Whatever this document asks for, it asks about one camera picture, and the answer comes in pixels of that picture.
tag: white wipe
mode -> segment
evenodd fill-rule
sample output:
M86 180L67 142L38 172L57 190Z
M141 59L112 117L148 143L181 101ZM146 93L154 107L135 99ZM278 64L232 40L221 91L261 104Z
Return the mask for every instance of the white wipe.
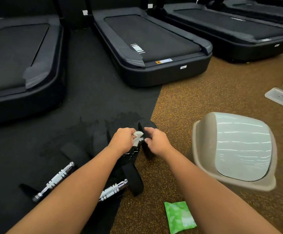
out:
M134 144L133 146L138 146L138 142L139 142L139 139L142 137L143 133L141 131L136 131L134 134L134 136L136 136L136 138L134 139Z

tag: forearm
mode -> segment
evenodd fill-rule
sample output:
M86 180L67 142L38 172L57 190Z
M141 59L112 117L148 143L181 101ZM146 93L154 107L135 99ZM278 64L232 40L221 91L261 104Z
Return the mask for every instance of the forearm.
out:
M95 209L119 157L106 147L56 187L8 234L77 234Z
M191 163L176 149L166 154L188 208L206 234L279 232L240 197Z

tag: green packet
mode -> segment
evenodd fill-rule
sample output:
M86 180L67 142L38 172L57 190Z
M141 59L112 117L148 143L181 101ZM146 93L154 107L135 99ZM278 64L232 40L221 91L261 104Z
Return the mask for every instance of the green packet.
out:
M164 205L171 234L197 226L185 201L175 203L164 202Z

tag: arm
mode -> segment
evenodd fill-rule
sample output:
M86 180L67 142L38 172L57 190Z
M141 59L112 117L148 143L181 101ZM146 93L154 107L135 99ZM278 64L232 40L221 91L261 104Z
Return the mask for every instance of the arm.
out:
M203 233L207 234L280 234L239 196L203 172L174 149L166 134L145 128L151 151L169 165L186 204Z
M103 151L67 177L7 234L80 233L116 161L133 146L135 131L118 129Z

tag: brown speckled floor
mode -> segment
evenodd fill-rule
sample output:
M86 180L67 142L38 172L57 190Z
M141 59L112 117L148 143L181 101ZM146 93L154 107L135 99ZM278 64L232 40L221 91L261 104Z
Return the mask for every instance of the brown speckled floor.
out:
M204 74L163 86L152 120L183 154L190 147L193 123L208 112L240 114L269 125L278 147L277 187L269 193L241 193L241 197L283 233L283 106L264 97L282 84L283 55L235 65L213 57ZM162 160L149 162L140 154L136 167L145 190L136 198L125 192L111 234L169 233L164 201L182 201L182 195Z

